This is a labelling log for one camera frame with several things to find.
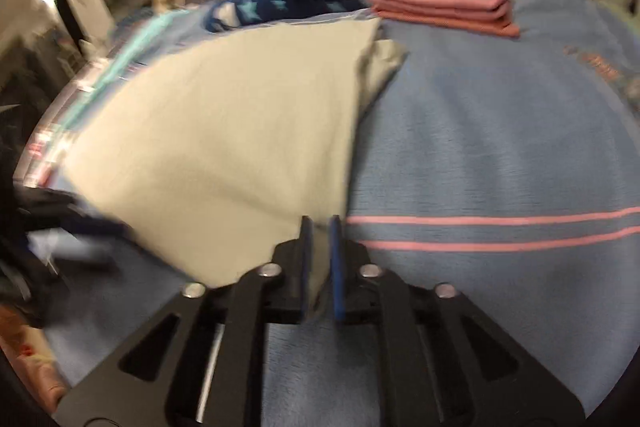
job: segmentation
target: laundry pile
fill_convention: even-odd
[[[382,18],[516,38],[509,0],[371,0]]]

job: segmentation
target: screw head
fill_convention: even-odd
[[[279,264],[267,263],[258,268],[260,277],[277,277],[282,273],[282,267]]]
[[[364,264],[360,266],[360,275],[365,279],[373,279],[382,275],[382,268],[377,264]]]
[[[206,292],[206,287],[204,284],[200,284],[199,282],[192,282],[185,285],[182,288],[182,296],[187,297],[188,299],[199,299]]]
[[[452,299],[453,297],[458,295],[458,290],[456,290],[456,287],[453,286],[452,284],[449,284],[448,282],[443,284],[438,284],[435,287],[435,292],[436,292],[436,295],[441,299]]]

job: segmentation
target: pink object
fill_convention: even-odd
[[[530,241],[528,243],[426,243],[422,241],[361,241],[373,250],[425,251],[425,252],[525,252],[553,250],[556,248],[584,247],[608,241],[616,241],[629,235],[640,233],[640,227],[627,227],[616,232],[568,237],[567,239],[550,239],[548,241]]]
[[[591,212],[589,214],[565,214],[560,216],[518,216],[518,217],[494,217],[494,216],[349,216],[349,225],[362,223],[374,225],[422,225],[435,227],[450,226],[500,226],[522,227],[526,225],[559,225],[563,223],[583,223],[585,221],[600,221],[606,219],[620,219],[620,217],[640,214],[640,206],[630,206],[611,212]]]
[[[371,0],[380,17],[516,38],[509,0]]]

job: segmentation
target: blanket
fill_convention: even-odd
[[[79,136],[66,174],[162,259],[232,283],[296,237],[302,215],[344,215],[359,111],[402,57],[377,30],[275,25],[158,60]],[[313,291],[328,270],[323,235]]]
[[[187,28],[197,15],[181,18],[184,25],[170,28],[141,61],[201,38],[206,31],[195,20]],[[410,52],[356,134],[347,232],[371,242],[375,261],[409,282],[459,287],[591,412],[640,339],[633,212],[640,139],[597,63],[633,75],[639,45],[587,0],[514,0],[514,17],[523,31],[518,42],[382,23]],[[64,179],[54,186],[73,189]],[[511,219],[467,227],[431,220],[461,216]],[[558,216],[569,222],[549,224]],[[500,222],[511,225],[487,225]],[[107,254],[120,267],[116,278],[69,278],[68,301],[47,328],[76,384],[187,278],[122,243],[52,233],[52,245],[49,235],[37,238],[43,251]],[[593,235],[590,245],[566,243]],[[215,245],[213,233],[209,240]],[[513,244],[558,240],[550,244],[557,248],[513,251]],[[508,243],[512,251],[406,249],[414,243]],[[269,327],[263,425],[378,425],[373,329],[336,328],[326,309],[301,326]]]

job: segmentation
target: doorway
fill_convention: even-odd
[[[78,23],[78,19],[76,19],[76,15],[69,4],[69,0],[56,0],[56,8],[58,9],[62,22],[66,26],[66,31],[69,32],[73,42],[76,44],[76,48],[78,48],[78,51],[84,57],[84,50],[80,45],[80,41],[88,42],[88,39],[82,31],[82,28]]]

